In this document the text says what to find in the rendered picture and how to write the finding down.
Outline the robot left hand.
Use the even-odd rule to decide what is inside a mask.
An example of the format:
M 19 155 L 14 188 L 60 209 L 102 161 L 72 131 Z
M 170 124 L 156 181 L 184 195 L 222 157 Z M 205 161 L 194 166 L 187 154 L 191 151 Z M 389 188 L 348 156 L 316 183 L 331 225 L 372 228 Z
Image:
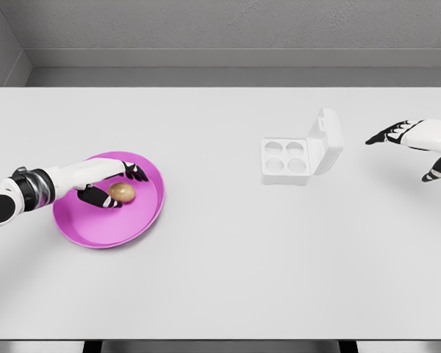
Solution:
M 99 208 L 121 208 L 107 192 L 93 184 L 115 176 L 126 176 L 138 182 L 147 182 L 148 177 L 143 169 L 135 163 L 110 158 L 93 158 L 67 167 L 73 189 L 80 201 Z

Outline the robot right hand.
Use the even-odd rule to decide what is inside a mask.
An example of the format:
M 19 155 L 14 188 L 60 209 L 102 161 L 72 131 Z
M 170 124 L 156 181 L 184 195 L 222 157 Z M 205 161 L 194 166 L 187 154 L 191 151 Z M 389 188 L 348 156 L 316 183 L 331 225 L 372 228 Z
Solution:
M 373 145 L 384 142 L 441 153 L 441 120 L 400 121 L 370 137 L 365 144 Z M 441 157 L 422 176 L 421 181 L 432 182 L 439 179 L 441 179 Z

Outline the brown egg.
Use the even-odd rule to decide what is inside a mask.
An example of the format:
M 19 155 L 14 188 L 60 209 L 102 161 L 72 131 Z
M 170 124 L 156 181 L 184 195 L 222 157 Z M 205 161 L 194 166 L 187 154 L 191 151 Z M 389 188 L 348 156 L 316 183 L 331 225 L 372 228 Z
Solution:
M 111 184 L 107 192 L 114 200 L 123 204 L 132 202 L 136 197 L 135 189 L 125 182 Z

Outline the white egg box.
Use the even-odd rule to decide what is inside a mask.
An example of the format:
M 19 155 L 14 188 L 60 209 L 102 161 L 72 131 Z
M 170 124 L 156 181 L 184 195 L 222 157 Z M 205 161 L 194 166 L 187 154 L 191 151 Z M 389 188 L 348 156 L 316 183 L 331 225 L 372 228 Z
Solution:
M 330 170 L 344 145 L 338 115 L 323 108 L 305 138 L 261 140 L 261 182 L 305 186 L 313 176 Z

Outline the pink round plate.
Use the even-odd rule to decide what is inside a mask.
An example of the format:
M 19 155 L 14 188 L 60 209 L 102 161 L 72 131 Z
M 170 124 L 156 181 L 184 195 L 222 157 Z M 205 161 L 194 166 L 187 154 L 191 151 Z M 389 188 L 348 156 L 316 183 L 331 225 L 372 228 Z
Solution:
M 104 191 L 116 182 L 130 184 L 135 189 L 135 198 L 121 208 L 102 209 L 84 203 L 75 190 L 53 203 L 55 224 L 67 239 L 80 246 L 105 249 L 135 239 L 156 221 L 165 200 L 165 183 L 155 164 L 139 154 L 109 151 L 95 157 L 135 163 L 148 177 L 147 182 L 138 182 L 115 176 L 95 184 Z

